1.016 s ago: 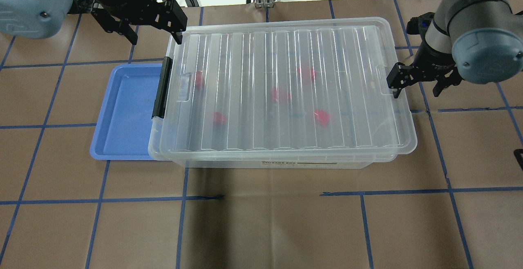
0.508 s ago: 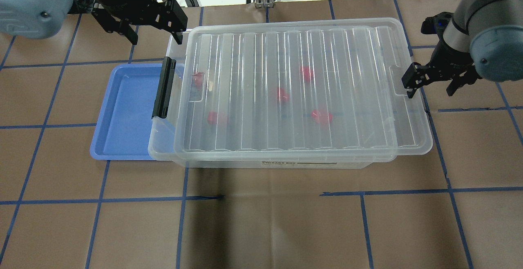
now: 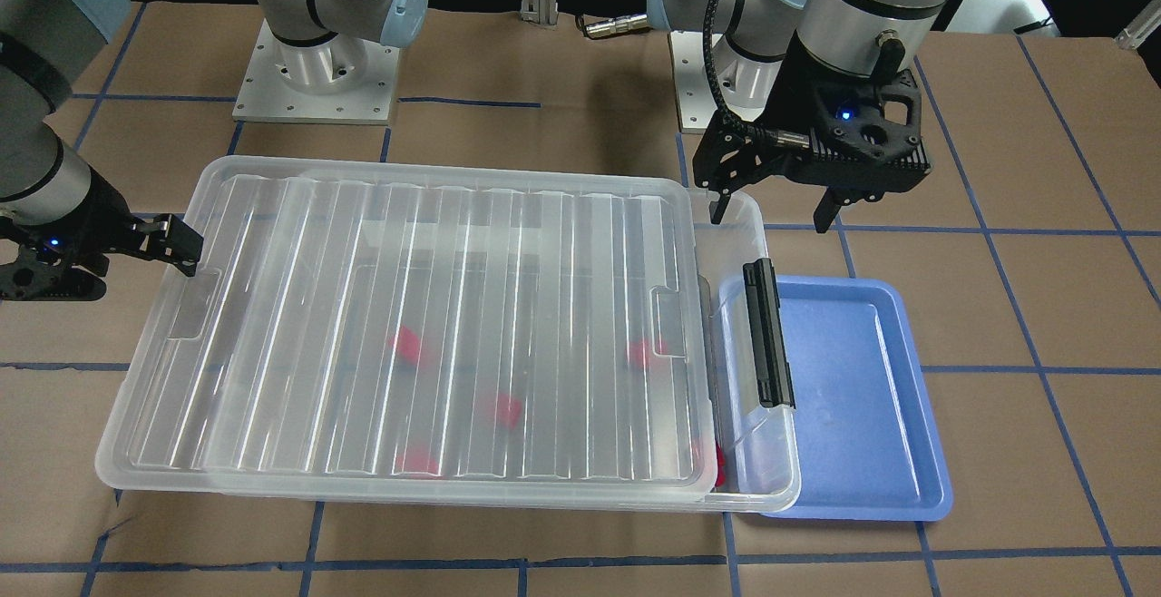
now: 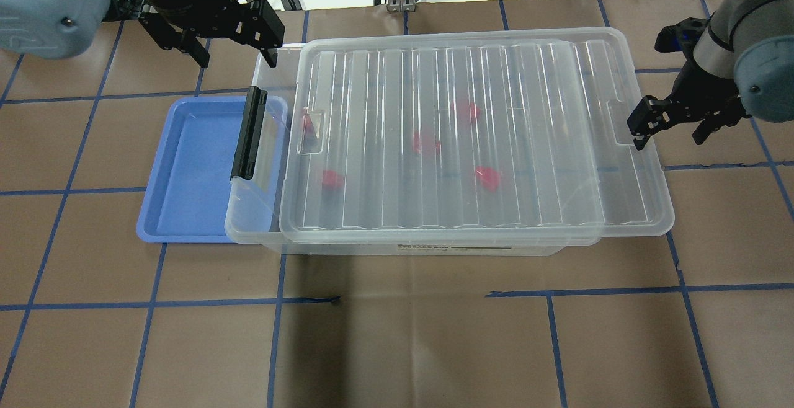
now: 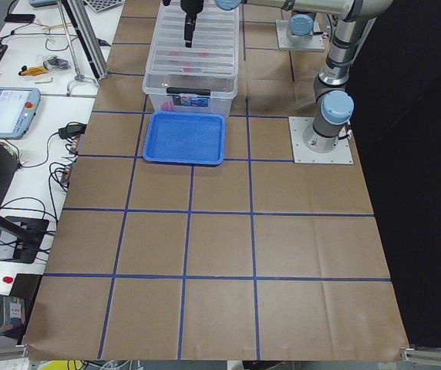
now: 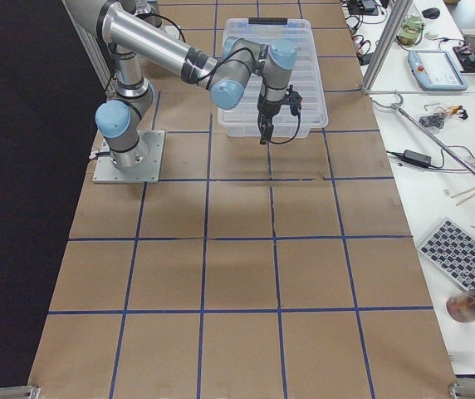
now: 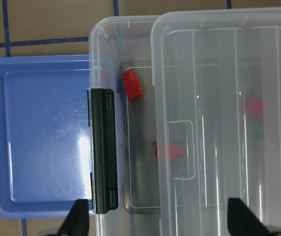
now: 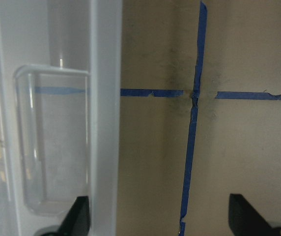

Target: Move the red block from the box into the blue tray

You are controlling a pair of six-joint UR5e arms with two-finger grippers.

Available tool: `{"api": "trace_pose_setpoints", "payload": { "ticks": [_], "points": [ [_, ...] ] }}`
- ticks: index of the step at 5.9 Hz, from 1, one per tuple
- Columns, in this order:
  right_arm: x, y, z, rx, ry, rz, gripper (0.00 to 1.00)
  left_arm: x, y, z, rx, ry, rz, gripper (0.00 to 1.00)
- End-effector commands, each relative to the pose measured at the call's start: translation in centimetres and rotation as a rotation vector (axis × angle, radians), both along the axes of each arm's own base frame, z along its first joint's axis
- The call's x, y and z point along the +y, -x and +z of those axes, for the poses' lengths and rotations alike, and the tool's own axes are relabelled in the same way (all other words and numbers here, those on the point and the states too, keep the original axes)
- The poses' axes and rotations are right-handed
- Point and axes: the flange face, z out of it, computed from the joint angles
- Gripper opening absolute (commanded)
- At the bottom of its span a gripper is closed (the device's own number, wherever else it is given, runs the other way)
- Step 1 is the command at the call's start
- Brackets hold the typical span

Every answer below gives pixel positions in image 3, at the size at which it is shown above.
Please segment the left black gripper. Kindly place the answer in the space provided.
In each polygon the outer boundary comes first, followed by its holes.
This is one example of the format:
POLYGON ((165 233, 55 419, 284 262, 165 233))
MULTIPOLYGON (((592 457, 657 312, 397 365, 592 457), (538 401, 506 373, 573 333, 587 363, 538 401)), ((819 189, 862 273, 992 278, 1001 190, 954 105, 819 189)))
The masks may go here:
POLYGON ((877 201, 923 182, 932 163, 915 75, 886 72, 906 52, 897 36, 884 36, 872 44, 871 75, 851 75, 825 67, 792 36, 759 116, 714 113, 702 134, 694 182, 712 193, 711 224, 721 224, 733 193, 766 178, 825 187, 813 213, 816 233, 829 232, 845 200, 877 201))

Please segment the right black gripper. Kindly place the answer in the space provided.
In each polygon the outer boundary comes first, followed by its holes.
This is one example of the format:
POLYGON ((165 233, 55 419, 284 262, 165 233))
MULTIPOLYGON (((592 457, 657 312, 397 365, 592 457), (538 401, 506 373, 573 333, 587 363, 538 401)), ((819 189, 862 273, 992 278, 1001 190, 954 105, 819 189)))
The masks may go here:
POLYGON ((199 269, 202 233, 173 213, 140 220, 96 171, 72 211, 45 224, 3 217, 3 239, 17 256, 1 267, 3 300, 98 300, 104 296, 109 257, 170 262, 186 276, 199 269))

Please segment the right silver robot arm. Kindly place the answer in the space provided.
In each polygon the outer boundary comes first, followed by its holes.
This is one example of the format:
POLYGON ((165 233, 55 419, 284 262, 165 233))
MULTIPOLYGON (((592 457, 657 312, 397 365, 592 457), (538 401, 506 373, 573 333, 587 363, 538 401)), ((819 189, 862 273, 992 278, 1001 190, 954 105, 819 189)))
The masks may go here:
POLYGON ((171 213, 134 215, 46 117, 111 42, 130 0, 3 0, 1 225, 16 246, 1 269, 5 302, 95 302, 111 254, 199 271, 203 238, 171 213))

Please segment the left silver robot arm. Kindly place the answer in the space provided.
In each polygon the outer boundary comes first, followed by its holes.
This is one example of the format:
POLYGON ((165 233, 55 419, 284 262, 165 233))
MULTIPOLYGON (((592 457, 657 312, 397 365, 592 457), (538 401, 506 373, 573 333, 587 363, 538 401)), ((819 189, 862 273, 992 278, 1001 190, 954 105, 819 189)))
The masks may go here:
POLYGON ((694 182, 720 224, 766 178, 820 185, 813 223, 932 172, 913 58, 949 0, 646 0, 656 30, 700 36, 714 112, 694 182))

